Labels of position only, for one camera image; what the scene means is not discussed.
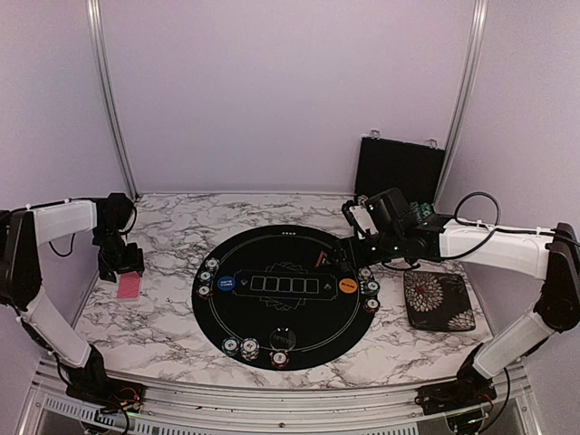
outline black floral pad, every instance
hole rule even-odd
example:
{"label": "black floral pad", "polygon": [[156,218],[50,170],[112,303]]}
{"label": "black floral pad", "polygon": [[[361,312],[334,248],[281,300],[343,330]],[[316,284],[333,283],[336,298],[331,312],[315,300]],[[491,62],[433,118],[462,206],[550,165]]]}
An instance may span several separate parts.
{"label": "black floral pad", "polygon": [[415,329],[433,332],[473,331],[475,318],[461,275],[405,272],[405,304]]}

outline white marble tabletop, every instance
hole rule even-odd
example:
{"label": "white marble tabletop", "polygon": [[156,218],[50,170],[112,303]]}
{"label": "white marble tabletop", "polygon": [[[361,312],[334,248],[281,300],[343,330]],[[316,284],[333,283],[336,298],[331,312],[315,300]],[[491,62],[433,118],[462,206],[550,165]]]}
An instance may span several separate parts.
{"label": "white marble tabletop", "polygon": [[146,195],[129,236],[145,253],[140,299],[118,302],[118,286],[99,281],[76,326],[102,352],[107,368],[151,378],[208,385],[332,389],[423,382],[452,376],[482,340],[491,337],[477,297],[457,263],[423,263],[420,270],[462,274],[476,319],[466,333],[410,327],[402,273],[373,266],[381,310],[349,352],[325,365],[294,372],[249,367],[225,356],[201,332],[191,286],[211,249],[263,225],[297,224],[346,237],[347,197],[280,194]]}

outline lavender wall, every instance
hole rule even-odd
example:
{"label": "lavender wall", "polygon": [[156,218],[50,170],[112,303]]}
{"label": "lavender wall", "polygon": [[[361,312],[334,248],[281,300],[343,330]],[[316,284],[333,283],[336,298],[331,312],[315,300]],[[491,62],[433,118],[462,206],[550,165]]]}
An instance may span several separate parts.
{"label": "lavender wall", "polygon": [[[472,190],[493,193],[503,222],[580,233],[580,4],[491,2],[478,79],[442,208]],[[473,205],[470,216],[487,207]],[[538,298],[539,282],[469,268],[499,328]],[[526,360],[546,433],[578,432],[580,332],[558,334]]]}
{"label": "lavender wall", "polygon": [[445,143],[473,2],[103,0],[142,191],[353,191],[360,136]]}
{"label": "lavender wall", "polygon": [[[0,208],[124,189],[102,106],[84,2],[0,0]],[[68,240],[59,240],[62,251]],[[96,269],[89,234],[44,285],[72,319]],[[0,433],[15,431],[40,350],[0,305]]]}

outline white robotic arm segment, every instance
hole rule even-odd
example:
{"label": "white robotic arm segment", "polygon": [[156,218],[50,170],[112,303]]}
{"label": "white robotic arm segment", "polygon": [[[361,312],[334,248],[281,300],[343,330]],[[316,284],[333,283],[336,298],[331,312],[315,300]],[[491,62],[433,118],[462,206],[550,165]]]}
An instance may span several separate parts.
{"label": "white robotic arm segment", "polygon": [[61,355],[69,367],[84,367],[91,354],[91,346],[64,320],[48,298],[44,287],[28,304],[22,318]]}
{"label": "white robotic arm segment", "polygon": [[[487,227],[467,227],[450,221],[440,234],[440,256],[457,256],[469,251],[482,242],[489,234]],[[523,228],[498,227],[507,230]],[[537,233],[549,233],[550,229],[542,228]],[[500,267],[546,279],[549,250],[546,246],[554,240],[550,236],[539,234],[509,234],[496,232],[491,239],[474,253],[461,258],[461,261],[478,265]]]}
{"label": "white robotic arm segment", "polygon": [[97,207],[87,199],[65,201],[62,204],[34,208],[36,245],[56,238],[90,231],[97,226]]}
{"label": "white robotic arm segment", "polygon": [[544,323],[540,314],[534,313],[532,306],[479,349],[473,360],[473,368],[484,378],[491,379],[555,332]]}

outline black round poker mat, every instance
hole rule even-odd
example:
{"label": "black round poker mat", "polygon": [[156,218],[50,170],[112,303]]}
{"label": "black round poker mat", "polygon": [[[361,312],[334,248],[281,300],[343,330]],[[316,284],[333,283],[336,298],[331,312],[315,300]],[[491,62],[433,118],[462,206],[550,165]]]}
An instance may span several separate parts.
{"label": "black round poker mat", "polygon": [[[230,356],[262,369],[307,369],[341,356],[364,336],[373,314],[363,309],[366,296],[358,285],[353,291],[356,271],[340,268],[337,241],[318,229],[290,225],[231,237],[196,274],[191,300],[199,327],[222,352],[228,338],[257,340],[255,360],[241,352]],[[210,258],[219,266],[203,282]],[[198,294],[201,286],[210,288],[209,297]],[[271,357],[280,350],[289,363],[274,368]]]}

